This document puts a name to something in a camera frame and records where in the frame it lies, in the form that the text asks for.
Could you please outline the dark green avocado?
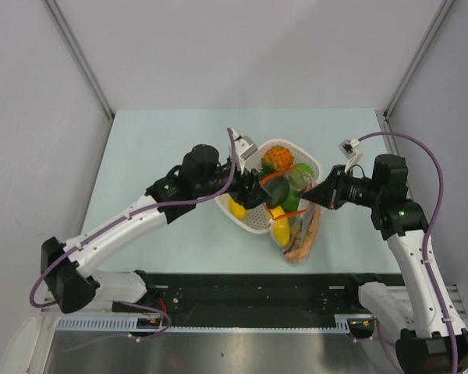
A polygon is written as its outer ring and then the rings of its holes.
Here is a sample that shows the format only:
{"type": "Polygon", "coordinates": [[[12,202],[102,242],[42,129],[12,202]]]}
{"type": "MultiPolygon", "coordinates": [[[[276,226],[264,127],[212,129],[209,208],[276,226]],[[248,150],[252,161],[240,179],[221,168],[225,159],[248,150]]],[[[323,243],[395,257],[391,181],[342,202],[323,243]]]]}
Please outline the dark green avocado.
{"type": "Polygon", "coordinates": [[[271,195],[269,201],[266,202],[269,209],[274,209],[277,206],[280,206],[285,201],[290,190],[289,180],[284,176],[278,176],[270,179],[264,187],[271,195]]]}

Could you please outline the yellow mango front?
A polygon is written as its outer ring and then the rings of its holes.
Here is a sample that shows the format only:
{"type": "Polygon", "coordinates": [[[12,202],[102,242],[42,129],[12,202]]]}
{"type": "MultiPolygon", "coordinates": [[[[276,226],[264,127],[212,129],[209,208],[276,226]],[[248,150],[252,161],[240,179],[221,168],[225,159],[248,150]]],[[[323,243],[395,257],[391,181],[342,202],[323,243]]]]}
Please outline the yellow mango front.
{"type": "Polygon", "coordinates": [[[270,209],[268,228],[271,237],[282,248],[289,244],[291,231],[289,219],[285,216],[285,211],[281,206],[270,209]]]}

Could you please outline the clear zip bag red zipper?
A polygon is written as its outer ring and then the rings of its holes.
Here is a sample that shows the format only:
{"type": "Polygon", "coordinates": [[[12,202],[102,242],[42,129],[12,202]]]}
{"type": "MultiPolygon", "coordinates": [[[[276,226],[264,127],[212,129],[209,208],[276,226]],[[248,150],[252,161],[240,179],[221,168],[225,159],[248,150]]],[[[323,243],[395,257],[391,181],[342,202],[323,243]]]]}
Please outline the clear zip bag red zipper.
{"type": "MultiPolygon", "coordinates": [[[[270,179],[278,177],[278,176],[284,176],[284,177],[286,177],[288,179],[288,172],[291,171],[294,168],[296,168],[296,165],[293,165],[292,167],[290,167],[288,169],[285,169],[283,171],[278,171],[278,172],[275,172],[273,174],[270,174],[270,175],[264,177],[262,179],[262,181],[261,181],[262,186],[264,187],[264,185],[270,179]]],[[[289,225],[290,225],[290,231],[291,231],[291,238],[290,238],[289,244],[286,247],[282,248],[272,238],[274,243],[281,249],[282,255],[283,255],[283,252],[285,250],[287,250],[292,245],[293,240],[296,238],[296,233],[300,229],[305,228],[308,225],[309,220],[312,218],[314,208],[317,207],[315,204],[310,203],[310,202],[306,201],[305,199],[303,199],[303,193],[310,190],[312,187],[314,187],[313,180],[308,179],[308,186],[306,188],[301,189],[301,190],[296,189],[296,190],[298,190],[300,192],[300,204],[299,204],[298,210],[296,212],[292,212],[292,213],[285,213],[285,216],[289,219],[289,225]]],[[[268,212],[268,219],[269,219],[269,217],[270,217],[270,211],[269,210],[270,209],[267,207],[266,203],[263,206],[265,207],[266,211],[268,212]]]]}

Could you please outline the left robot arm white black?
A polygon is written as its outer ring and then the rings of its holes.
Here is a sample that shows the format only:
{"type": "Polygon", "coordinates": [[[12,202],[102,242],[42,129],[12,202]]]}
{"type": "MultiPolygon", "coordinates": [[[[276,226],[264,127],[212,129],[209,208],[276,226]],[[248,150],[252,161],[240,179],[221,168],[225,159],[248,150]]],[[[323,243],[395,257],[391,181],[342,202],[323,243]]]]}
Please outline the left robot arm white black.
{"type": "Polygon", "coordinates": [[[157,293],[138,273],[110,273],[103,277],[98,267],[146,233],[171,224],[194,210],[199,203],[229,194],[245,209],[268,201],[255,169],[246,162],[257,147],[238,139],[225,164],[209,145],[196,145],[181,164],[148,187],[145,193],[117,217],[84,235],[65,242],[51,237],[41,245],[41,281],[45,282],[65,314],[77,312],[103,291],[114,302],[129,302],[146,312],[155,306],[157,293]]]}

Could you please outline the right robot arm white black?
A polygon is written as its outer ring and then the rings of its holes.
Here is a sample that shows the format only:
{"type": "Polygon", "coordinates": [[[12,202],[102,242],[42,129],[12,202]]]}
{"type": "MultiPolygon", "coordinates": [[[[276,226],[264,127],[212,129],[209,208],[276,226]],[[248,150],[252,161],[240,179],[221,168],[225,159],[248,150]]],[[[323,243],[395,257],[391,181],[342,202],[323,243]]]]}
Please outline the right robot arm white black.
{"type": "Polygon", "coordinates": [[[379,331],[395,341],[395,354],[404,373],[459,373],[468,368],[468,329],[452,304],[438,270],[422,207],[407,196],[408,168],[403,157],[375,158],[370,178],[356,178],[343,165],[303,194],[307,201],[337,210],[344,203],[371,211],[401,270],[411,306],[405,307],[378,280],[344,293],[352,312],[367,309],[379,331]]]}

